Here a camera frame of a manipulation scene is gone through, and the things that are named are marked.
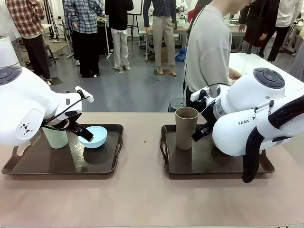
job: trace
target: gray shirt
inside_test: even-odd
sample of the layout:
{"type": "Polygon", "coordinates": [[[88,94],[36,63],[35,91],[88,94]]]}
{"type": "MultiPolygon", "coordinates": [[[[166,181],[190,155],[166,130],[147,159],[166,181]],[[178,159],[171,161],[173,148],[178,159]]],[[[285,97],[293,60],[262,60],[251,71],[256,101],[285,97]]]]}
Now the gray shirt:
{"type": "MultiPolygon", "coordinates": [[[[232,34],[221,11],[207,5],[192,28],[186,57],[186,82],[191,92],[215,83],[232,84],[229,57],[232,34]]],[[[217,86],[211,91],[216,94],[217,86]]]]}

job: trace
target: tray handle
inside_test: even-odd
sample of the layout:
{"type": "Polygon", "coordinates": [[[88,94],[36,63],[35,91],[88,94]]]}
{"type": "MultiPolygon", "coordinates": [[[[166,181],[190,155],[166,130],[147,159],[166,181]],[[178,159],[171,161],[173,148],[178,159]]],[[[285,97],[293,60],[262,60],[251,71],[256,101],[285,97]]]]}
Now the tray handle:
{"type": "Polygon", "coordinates": [[[168,150],[167,150],[167,141],[165,136],[161,137],[160,139],[160,148],[161,148],[161,153],[163,156],[163,159],[166,164],[169,164],[169,157],[168,157],[168,150]]]}
{"type": "Polygon", "coordinates": [[[123,143],[124,143],[124,140],[123,140],[122,137],[120,137],[118,139],[118,142],[117,142],[117,145],[116,145],[115,157],[117,157],[119,155],[120,151],[122,150],[123,143]]]}

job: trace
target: tripod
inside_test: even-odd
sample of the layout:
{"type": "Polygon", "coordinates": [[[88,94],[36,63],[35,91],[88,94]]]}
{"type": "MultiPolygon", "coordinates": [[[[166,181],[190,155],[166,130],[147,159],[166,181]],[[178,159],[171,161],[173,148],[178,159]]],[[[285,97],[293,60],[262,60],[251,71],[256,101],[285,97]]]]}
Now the tripod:
{"type": "Polygon", "coordinates": [[[54,30],[52,27],[49,28],[51,39],[56,39],[57,41],[59,41],[59,39],[65,39],[65,38],[59,38],[59,36],[64,35],[64,31],[62,31],[57,27],[48,0],[43,0],[43,3],[44,3],[44,8],[46,9],[47,22],[48,24],[52,24],[54,26],[54,30]]]}

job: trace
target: beige pants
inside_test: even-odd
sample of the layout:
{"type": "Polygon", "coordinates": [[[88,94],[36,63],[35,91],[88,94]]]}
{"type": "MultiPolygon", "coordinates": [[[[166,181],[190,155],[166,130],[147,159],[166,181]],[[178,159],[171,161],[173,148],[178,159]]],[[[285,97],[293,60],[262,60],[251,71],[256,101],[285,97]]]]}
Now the beige pants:
{"type": "Polygon", "coordinates": [[[114,33],[114,68],[119,69],[121,67],[128,67],[128,34],[114,33]]]}
{"type": "Polygon", "coordinates": [[[171,17],[153,17],[153,44],[157,67],[161,65],[162,37],[168,48],[168,63],[175,65],[175,43],[171,17]]]}

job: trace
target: black pants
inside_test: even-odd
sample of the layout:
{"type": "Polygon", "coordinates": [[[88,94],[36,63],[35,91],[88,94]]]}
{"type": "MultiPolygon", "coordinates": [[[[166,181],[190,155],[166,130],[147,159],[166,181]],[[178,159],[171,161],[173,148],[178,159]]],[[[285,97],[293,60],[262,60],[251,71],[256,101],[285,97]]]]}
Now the black pants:
{"type": "Polygon", "coordinates": [[[191,95],[192,95],[192,92],[189,90],[189,87],[187,87],[187,90],[186,90],[186,105],[187,105],[187,107],[194,108],[199,113],[201,113],[206,108],[206,106],[201,106],[197,102],[192,102],[190,100],[191,95]]]}
{"type": "Polygon", "coordinates": [[[75,60],[79,60],[79,45],[75,45],[74,40],[77,39],[77,37],[75,37],[75,32],[72,31],[71,32],[71,39],[72,39],[72,45],[73,45],[73,52],[74,52],[74,59],[75,60]]]}
{"type": "Polygon", "coordinates": [[[277,54],[279,53],[279,50],[284,43],[284,40],[285,40],[285,37],[286,37],[288,31],[289,31],[289,27],[285,27],[285,28],[272,27],[272,28],[270,28],[270,30],[267,34],[267,37],[265,39],[265,42],[261,47],[259,55],[263,54],[267,43],[270,41],[271,37],[276,32],[276,38],[275,38],[274,44],[272,46],[271,52],[268,57],[268,61],[275,61],[277,54]]]}
{"type": "Polygon", "coordinates": [[[46,79],[50,79],[48,69],[47,54],[44,49],[44,41],[42,35],[33,39],[22,38],[24,46],[28,52],[28,58],[36,75],[42,75],[46,79]]]}
{"type": "Polygon", "coordinates": [[[99,74],[97,33],[86,34],[73,31],[74,46],[79,50],[80,74],[90,77],[99,74]]]}

